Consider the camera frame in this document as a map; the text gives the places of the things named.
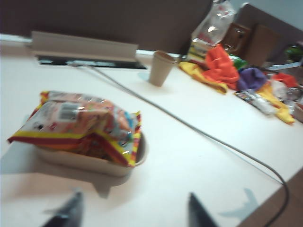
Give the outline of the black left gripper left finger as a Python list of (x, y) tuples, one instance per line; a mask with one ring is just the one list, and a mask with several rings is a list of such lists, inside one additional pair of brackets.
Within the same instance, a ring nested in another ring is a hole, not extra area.
[(46, 222), (47, 227), (80, 227), (83, 215), (83, 193), (77, 191)]

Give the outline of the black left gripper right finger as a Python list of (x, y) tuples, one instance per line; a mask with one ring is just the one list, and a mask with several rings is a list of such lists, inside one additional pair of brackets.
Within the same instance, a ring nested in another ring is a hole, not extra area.
[(188, 201), (188, 218), (190, 227), (217, 226), (193, 192), (190, 193)]

